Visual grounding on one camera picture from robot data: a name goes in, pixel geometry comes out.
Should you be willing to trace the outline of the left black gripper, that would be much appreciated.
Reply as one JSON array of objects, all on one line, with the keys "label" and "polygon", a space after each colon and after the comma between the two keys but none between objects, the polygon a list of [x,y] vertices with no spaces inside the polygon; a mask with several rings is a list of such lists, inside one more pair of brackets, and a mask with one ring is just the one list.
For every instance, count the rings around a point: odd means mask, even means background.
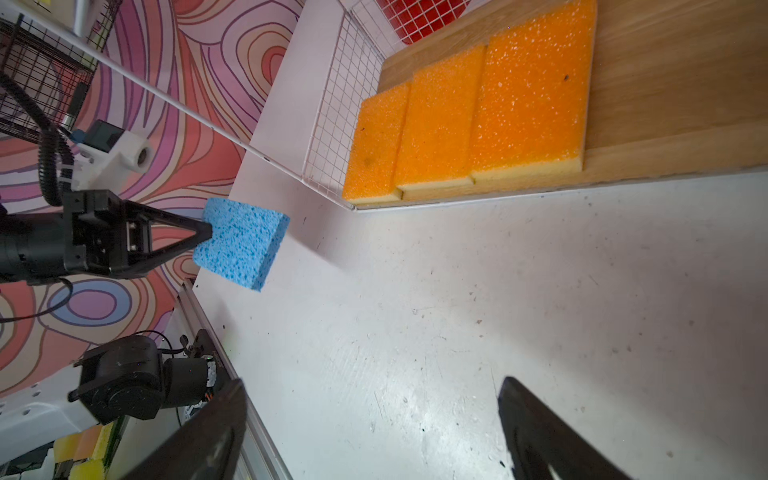
[{"label": "left black gripper", "polygon": [[[153,224],[192,235],[155,249]],[[115,279],[145,276],[213,236],[209,223],[122,200],[109,190],[65,193],[63,226],[66,272]]]}]

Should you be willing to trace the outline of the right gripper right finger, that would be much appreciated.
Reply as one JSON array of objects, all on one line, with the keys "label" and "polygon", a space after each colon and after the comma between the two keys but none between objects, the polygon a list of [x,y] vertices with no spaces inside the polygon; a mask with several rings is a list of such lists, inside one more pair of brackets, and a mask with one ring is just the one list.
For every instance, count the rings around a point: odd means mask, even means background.
[{"label": "right gripper right finger", "polygon": [[514,377],[504,379],[498,413],[516,479],[626,479]]}]

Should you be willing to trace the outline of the orange sponge with pale back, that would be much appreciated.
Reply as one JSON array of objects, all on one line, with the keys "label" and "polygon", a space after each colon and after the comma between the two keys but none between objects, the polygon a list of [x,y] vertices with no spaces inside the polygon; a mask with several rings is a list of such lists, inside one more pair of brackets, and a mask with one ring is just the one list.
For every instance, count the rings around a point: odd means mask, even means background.
[{"label": "orange sponge with pale back", "polygon": [[393,87],[362,102],[342,191],[353,205],[398,201],[396,170],[410,83]]}]

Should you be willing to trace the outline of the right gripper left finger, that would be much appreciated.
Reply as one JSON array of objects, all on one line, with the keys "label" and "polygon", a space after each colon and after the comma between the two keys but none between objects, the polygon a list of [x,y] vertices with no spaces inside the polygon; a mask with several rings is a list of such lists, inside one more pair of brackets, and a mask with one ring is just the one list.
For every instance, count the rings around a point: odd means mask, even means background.
[{"label": "right gripper left finger", "polygon": [[125,477],[129,480],[232,479],[246,419],[246,390],[243,382],[236,379]]}]

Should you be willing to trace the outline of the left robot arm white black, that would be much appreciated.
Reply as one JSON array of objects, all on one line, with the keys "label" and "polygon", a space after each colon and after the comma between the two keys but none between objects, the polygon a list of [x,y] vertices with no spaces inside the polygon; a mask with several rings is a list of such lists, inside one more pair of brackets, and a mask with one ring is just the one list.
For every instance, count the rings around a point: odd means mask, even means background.
[{"label": "left robot arm white black", "polygon": [[44,213],[1,213],[1,282],[17,312],[1,320],[1,390],[33,394],[66,362],[166,326],[154,269],[210,239],[200,220],[74,191],[74,156],[59,129],[7,74],[1,87],[38,124]]}]

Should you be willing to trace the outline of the blue sponge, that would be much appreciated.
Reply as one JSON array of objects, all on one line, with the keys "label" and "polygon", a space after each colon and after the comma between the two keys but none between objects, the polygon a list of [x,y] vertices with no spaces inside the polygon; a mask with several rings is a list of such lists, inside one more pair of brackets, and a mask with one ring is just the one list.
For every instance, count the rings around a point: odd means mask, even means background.
[{"label": "blue sponge", "polygon": [[194,249],[195,264],[242,287],[261,290],[290,218],[277,211],[211,198],[202,220],[212,226],[212,237]]}]

